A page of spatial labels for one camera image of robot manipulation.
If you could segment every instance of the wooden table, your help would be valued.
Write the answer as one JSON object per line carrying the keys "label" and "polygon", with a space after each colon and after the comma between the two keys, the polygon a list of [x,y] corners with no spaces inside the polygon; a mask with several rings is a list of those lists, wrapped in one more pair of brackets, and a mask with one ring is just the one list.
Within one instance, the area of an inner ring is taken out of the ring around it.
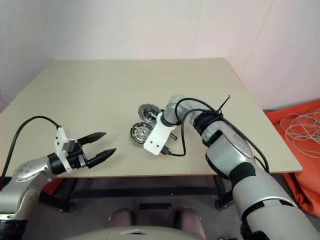
{"label": "wooden table", "polygon": [[[246,134],[265,154],[271,173],[297,172],[302,167],[263,111],[223,58],[192,60],[55,60],[1,114],[1,161],[12,138],[26,119],[52,118],[76,138],[107,132],[88,144],[89,158],[110,148],[115,154],[92,169],[68,175],[76,178],[128,176],[215,175],[205,160],[206,147],[191,125],[186,126],[185,157],[153,155],[129,139],[131,127],[141,121],[138,107],[151,103],[165,108],[170,97],[182,94],[204,100]],[[182,152],[180,127],[170,140],[173,153]],[[16,143],[7,176],[25,161],[54,152],[56,129],[45,120],[28,124]]]}

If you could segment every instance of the floor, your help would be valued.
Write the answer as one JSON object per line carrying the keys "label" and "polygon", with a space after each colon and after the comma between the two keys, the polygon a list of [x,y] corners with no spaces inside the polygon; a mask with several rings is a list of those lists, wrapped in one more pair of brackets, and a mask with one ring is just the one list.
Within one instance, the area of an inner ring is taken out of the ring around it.
{"label": "floor", "polygon": [[[280,174],[274,175],[288,191]],[[130,187],[203,187],[214,185],[212,177],[138,177],[81,180],[77,188],[130,188]],[[214,207],[217,196],[168,196],[143,198],[87,198],[75,199],[76,208],[72,213],[62,213],[38,203],[31,213],[23,240],[56,240],[88,231],[105,228],[111,214],[120,208],[139,211],[141,203],[171,203],[172,211],[164,211],[155,218],[174,216],[175,210],[183,206],[192,207],[202,217],[208,239],[218,237],[242,239],[238,213],[234,205],[222,211]],[[320,231],[320,218],[308,215],[312,224]]]}

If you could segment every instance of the black cable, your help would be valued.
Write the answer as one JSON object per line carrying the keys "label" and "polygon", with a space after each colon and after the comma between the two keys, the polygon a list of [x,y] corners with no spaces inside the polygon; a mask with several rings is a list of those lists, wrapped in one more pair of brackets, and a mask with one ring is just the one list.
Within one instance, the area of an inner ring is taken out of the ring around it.
{"label": "black cable", "polygon": [[176,154],[176,153],[172,153],[171,152],[171,153],[167,153],[168,155],[175,156],[175,157],[183,157],[183,156],[186,155],[187,152],[186,152],[186,141],[185,141],[185,122],[186,122],[187,116],[190,113],[198,112],[198,111],[201,111],[203,113],[204,112],[211,112],[210,110],[205,110],[205,109],[202,109],[202,108],[195,108],[195,109],[192,109],[190,111],[187,111],[186,114],[183,116],[182,121],[181,121],[181,139],[182,139],[183,153],[182,154]]}
{"label": "black cable", "polygon": [[[204,101],[202,101],[202,100],[199,100],[199,99],[197,99],[197,98],[193,98],[193,97],[186,97],[186,98],[183,98],[183,99],[179,100],[179,101],[176,103],[175,108],[174,108],[174,113],[175,113],[175,116],[176,116],[176,118],[178,119],[178,121],[180,121],[180,120],[179,120],[179,116],[178,116],[178,106],[179,106],[179,104],[180,104],[181,102],[188,101],[188,100],[201,103],[201,104],[203,104],[204,106],[206,106],[207,108],[210,109],[210,110],[204,110],[204,109],[197,108],[197,109],[196,109],[197,111],[203,111],[203,112],[205,112],[205,111],[208,111],[208,112],[212,111],[212,112],[214,112],[214,113],[219,114],[220,116],[219,116],[218,118],[220,118],[222,121],[224,121],[226,124],[228,124],[231,128],[233,128],[242,138],[244,138],[244,139],[258,152],[258,154],[262,157],[263,162],[264,162],[264,164],[261,164],[262,167],[264,168],[264,170],[265,170],[268,174],[270,173],[268,160],[267,160],[267,158],[265,157],[265,155],[260,151],[260,149],[259,149],[244,133],[242,133],[236,126],[234,126],[231,122],[229,122],[227,119],[225,119],[225,118],[223,117],[223,114],[222,114],[222,113],[218,113],[213,107],[211,107],[211,106],[210,106],[209,104],[207,104],[206,102],[204,102]],[[185,116],[182,118],[182,123],[181,123],[181,137],[182,137],[183,154],[173,154],[173,153],[172,153],[172,154],[171,154],[172,156],[183,157],[183,156],[186,155],[186,146],[185,146],[184,130],[183,130]]]}
{"label": "black cable", "polygon": [[11,145],[10,145],[10,149],[9,149],[9,152],[8,152],[8,156],[6,158],[6,161],[5,161],[5,164],[4,164],[4,167],[3,167],[3,171],[2,171],[2,175],[1,175],[1,182],[0,182],[0,190],[2,189],[2,186],[4,184],[4,180],[5,180],[5,177],[6,177],[6,173],[7,173],[7,170],[8,170],[8,167],[9,167],[9,163],[10,163],[10,160],[11,160],[11,157],[12,157],[12,154],[14,152],[14,148],[15,148],[15,145],[16,145],[16,141],[18,139],[18,136],[21,132],[21,130],[29,123],[31,122],[32,120],[34,119],[45,119],[45,120],[48,120],[49,122],[51,122],[53,125],[55,125],[55,127],[58,129],[60,128],[61,126],[56,123],[55,121],[53,121],[52,119],[50,119],[49,117],[46,117],[46,116],[33,116],[31,118],[29,118],[28,120],[26,120],[24,123],[21,124],[21,126],[18,128],[18,130],[16,131],[13,139],[12,139],[12,142],[11,142]]}

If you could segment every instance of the white wall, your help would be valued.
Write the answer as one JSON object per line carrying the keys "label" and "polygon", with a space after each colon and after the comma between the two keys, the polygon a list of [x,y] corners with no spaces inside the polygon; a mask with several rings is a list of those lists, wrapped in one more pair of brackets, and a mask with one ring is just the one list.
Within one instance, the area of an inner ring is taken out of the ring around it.
{"label": "white wall", "polygon": [[[5,43],[2,39],[0,43],[0,63],[5,59],[0,87],[9,100],[47,65],[50,57],[226,57],[262,108],[320,95],[318,0],[2,2],[23,9],[22,15],[13,14],[14,21],[3,17],[0,9],[0,19],[7,19],[6,31],[11,33],[5,34]],[[3,46],[17,46],[19,50],[5,47],[3,54]]]}
{"label": "white wall", "polygon": [[1,109],[51,61],[44,0],[0,0]]}

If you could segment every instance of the robotic arm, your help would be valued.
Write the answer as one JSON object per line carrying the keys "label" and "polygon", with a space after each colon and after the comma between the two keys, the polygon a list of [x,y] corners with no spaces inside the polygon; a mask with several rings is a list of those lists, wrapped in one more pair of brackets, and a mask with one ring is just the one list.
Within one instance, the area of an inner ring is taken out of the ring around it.
{"label": "robotic arm", "polygon": [[90,169],[116,151],[115,148],[105,150],[87,159],[82,146],[105,134],[96,132],[77,140],[67,129],[59,127],[54,141],[55,153],[27,161],[14,171],[11,181],[0,191],[0,240],[22,237],[29,212],[47,183],[64,172],[71,173],[84,167]]}
{"label": "robotic arm", "polygon": [[247,141],[222,120],[221,114],[208,111],[201,103],[183,99],[181,95],[170,99],[165,111],[157,116],[156,126],[144,148],[159,154],[170,131],[190,114],[188,121],[208,147],[205,159],[209,166],[221,177],[231,180],[245,240],[320,239],[319,232],[277,181],[257,166]]}

